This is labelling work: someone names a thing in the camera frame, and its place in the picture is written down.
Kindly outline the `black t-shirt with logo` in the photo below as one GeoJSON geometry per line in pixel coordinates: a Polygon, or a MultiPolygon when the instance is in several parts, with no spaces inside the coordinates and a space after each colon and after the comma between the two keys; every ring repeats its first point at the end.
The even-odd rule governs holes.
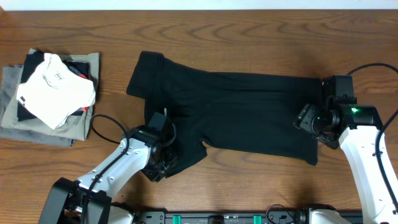
{"type": "Polygon", "coordinates": [[[305,105],[318,104],[317,78],[206,72],[143,51],[126,90],[143,98],[144,116],[165,113],[176,135],[171,177],[207,155],[207,147],[318,162],[318,143],[294,121],[305,105]]]}

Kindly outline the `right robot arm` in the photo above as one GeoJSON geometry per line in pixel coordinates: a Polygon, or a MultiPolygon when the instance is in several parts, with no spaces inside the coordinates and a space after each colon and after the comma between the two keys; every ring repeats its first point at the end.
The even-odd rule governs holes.
{"type": "Polygon", "coordinates": [[[322,110],[307,104],[294,126],[344,152],[364,223],[397,223],[397,177],[386,151],[384,124],[374,106],[339,104],[322,110]]]}

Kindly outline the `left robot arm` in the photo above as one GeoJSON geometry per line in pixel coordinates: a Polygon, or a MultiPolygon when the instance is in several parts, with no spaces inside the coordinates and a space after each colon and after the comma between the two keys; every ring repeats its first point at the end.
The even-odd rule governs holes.
{"type": "Polygon", "coordinates": [[[134,223],[134,213],[112,204],[121,188],[136,173],[152,182],[163,179],[176,161],[169,146],[175,127],[134,128],[100,165],[71,181],[53,184],[39,218],[40,223],[134,223]]]}

